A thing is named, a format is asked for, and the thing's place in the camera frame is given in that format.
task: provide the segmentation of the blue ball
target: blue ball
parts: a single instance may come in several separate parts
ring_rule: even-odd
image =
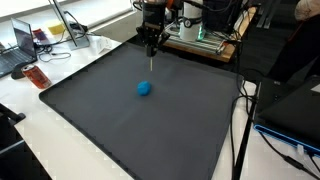
[[[148,81],[142,81],[138,84],[137,90],[140,96],[146,96],[151,90],[151,84]]]

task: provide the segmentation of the desk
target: desk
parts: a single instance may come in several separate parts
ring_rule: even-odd
[[[238,31],[239,31],[239,34],[241,37],[244,35],[247,28],[249,27],[249,24],[250,24],[253,16],[255,15],[255,13],[256,13],[256,8],[250,8],[248,10],[248,13],[246,15],[244,15],[243,20],[241,20],[240,26],[238,28]],[[223,61],[223,62],[229,62],[231,60],[231,58],[233,57],[233,54],[236,50],[236,48],[232,44],[225,44],[225,45],[223,45],[224,50],[221,52],[221,54],[217,54],[213,50],[212,51],[204,51],[203,49],[199,49],[199,48],[192,47],[192,46],[186,46],[182,43],[176,43],[174,41],[171,41],[170,39],[166,41],[164,46],[178,49],[181,51],[186,51],[186,52],[193,53],[193,54],[197,54],[197,55],[204,56],[207,58]]]
[[[112,43],[113,48],[120,45],[115,41]],[[55,47],[54,50],[69,51],[65,44]],[[35,64],[55,84],[102,55],[94,55],[90,48],[70,53],[72,56],[68,60],[52,63],[38,61]],[[27,116],[15,127],[52,179],[132,179],[68,121],[42,103],[38,97],[42,90],[36,88],[28,79],[12,80],[7,76],[0,79],[0,87],[1,103],[14,112],[23,112]],[[246,87],[249,94],[253,94],[256,88],[252,83],[246,83]],[[233,133],[236,156],[246,123],[245,100],[241,99],[234,112]],[[231,179],[231,162],[228,132],[213,179]]]
[[[299,160],[297,151],[292,146],[280,142],[274,138],[266,136],[269,142],[281,153],[289,155]],[[309,157],[304,157],[307,164],[317,172]],[[314,158],[320,164],[320,158]],[[260,134],[251,128],[247,151],[242,167],[241,180],[313,180],[307,173],[297,170],[285,162],[276,152],[274,152],[262,139]]]

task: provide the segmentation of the laptop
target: laptop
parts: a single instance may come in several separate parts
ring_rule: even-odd
[[[310,77],[293,89],[277,83],[262,81],[254,129],[320,156],[320,77]]]
[[[17,64],[37,61],[30,24],[11,19],[17,47],[0,54],[0,78],[10,74]]]

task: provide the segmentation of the person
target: person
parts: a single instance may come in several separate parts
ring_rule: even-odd
[[[288,38],[267,77],[287,82],[314,61],[306,75],[320,75],[320,0],[300,0],[295,8],[298,28]]]

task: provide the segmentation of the black mat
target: black mat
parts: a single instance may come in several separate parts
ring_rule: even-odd
[[[150,72],[144,49],[123,44],[40,99],[136,179],[207,180],[236,96],[235,74],[161,52]]]

